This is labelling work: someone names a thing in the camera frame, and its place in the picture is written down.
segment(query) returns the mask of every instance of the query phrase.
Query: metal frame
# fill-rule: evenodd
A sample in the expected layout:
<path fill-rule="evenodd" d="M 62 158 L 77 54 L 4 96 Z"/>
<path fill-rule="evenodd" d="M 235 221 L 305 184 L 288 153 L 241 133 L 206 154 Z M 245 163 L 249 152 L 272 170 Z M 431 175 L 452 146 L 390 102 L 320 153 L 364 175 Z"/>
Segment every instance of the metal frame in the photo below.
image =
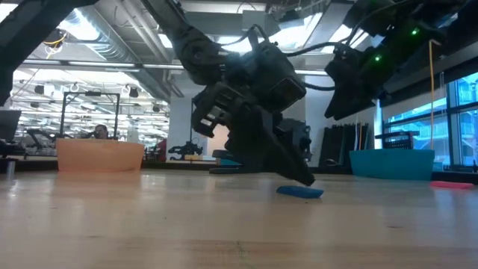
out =
<path fill-rule="evenodd" d="M 100 92 L 83 92 L 83 93 L 74 93 L 74 92 L 65 92 L 63 93 L 63 106 L 61 108 L 61 122 L 60 122 L 60 136 L 63 137 L 63 129 L 65 125 L 65 112 L 66 112 L 66 106 L 70 104 L 69 100 L 66 98 L 68 95 L 74 95 L 75 98 L 79 95 L 84 95 L 84 96 L 116 96 L 117 97 L 117 105 L 116 105 L 116 111 L 115 111 L 115 117 L 114 117 L 114 132 L 113 136 L 117 136 L 117 130 L 118 130 L 118 114 L 120 113 L 120 94 L 119 93 L 100 93 Z"/>

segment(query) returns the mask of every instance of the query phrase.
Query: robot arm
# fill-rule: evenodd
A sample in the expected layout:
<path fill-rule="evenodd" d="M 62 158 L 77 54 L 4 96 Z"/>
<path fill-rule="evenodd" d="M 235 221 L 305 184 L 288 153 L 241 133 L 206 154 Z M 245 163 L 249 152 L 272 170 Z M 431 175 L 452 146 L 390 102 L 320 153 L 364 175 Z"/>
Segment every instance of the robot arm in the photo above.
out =
<path fill-rule="evenodd" d="M 281 112 L 304 97 L 305 87 L 287 56 L 268 37 L 259 43 L 254 25 L 247 37 L 252 51 L 227 52 L 189 25 L 172 0 L 142 0 L 173 44 L 177 57 L 196 84 L 194 130 L 213 137 L 217 124 L 229 129 L 225 148 L 259 166 L 268 163 L 282 176 L 305 185 L 314 182 L 299 143 L 279 129 Z"/>

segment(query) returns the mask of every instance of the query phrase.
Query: monitor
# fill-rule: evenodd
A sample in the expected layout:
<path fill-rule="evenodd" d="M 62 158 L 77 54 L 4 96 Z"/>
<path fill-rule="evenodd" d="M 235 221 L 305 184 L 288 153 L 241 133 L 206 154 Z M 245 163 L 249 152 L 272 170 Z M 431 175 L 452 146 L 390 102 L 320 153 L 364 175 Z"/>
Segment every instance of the monitor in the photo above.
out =
<path fill-rule="evenodd" d="M 21 111 L 0 110 L 0 139 L 12 141 L 15 138 L 15 131 L 21 114 Z"/>

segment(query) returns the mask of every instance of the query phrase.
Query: orange bin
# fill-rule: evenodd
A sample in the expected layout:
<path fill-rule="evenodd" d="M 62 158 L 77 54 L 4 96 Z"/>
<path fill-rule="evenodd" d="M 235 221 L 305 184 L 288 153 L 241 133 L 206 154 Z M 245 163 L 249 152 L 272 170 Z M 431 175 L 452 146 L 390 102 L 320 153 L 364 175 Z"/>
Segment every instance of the orange bin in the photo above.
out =
<path fill-rule="evenodd" d="M 62 172 L 121 172 L 141 168 L 144 145 L 97 139 L 57 139 Z"/>

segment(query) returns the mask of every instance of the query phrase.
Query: wooden table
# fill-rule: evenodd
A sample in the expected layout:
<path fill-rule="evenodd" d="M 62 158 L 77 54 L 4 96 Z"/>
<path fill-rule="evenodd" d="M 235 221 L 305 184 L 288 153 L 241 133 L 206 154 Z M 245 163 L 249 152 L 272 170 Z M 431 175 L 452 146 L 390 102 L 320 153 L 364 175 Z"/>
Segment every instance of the wooden table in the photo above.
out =
<path fill-rule="evenodd" d="M 17 173 L 0 181 L 0 268 L 478 268 L 478 193 L 317 175 Z"/>

